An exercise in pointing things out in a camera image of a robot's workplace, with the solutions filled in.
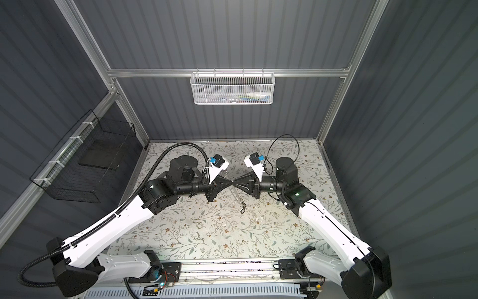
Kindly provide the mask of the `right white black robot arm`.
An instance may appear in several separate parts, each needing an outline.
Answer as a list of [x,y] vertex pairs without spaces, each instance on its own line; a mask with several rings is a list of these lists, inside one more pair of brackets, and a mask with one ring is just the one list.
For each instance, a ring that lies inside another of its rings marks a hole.
[[288,157],[276,161],[276,174],[265,174],[265,157],[253,153],[245,157],[251,172],[234,179],[233,185],[258,199],[263,193],[276,193],[278,200],[305,221],[327,242],[338,258],[320,253],[309,245],[295,254],[298,275],[320,275],[340,285],[350,299],[377,299],[392,287],[390,258],[380,247],[372,248],[336,220],[300,183],[295,162]]

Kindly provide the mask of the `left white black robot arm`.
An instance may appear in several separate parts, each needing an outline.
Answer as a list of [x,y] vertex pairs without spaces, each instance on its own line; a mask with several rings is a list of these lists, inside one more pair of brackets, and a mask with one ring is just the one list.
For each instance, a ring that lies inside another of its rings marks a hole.
[[70,246],[52,258],[54,279],[62,294],[74,297],[98,282],[117,279],[163,285],[168,273],[152,250],[134,255],[107,255],[103,250],[130,229],[175,205],[180,196],[204,194],[212,202],[231,185],[220,175],[229,162],[219,154],[208,159],[204,172],[199,172],[197,166],[192,156],[172,159],[169,170],[146,182],[132,202],[77,235],[49,242],[49,249],[61,244]]

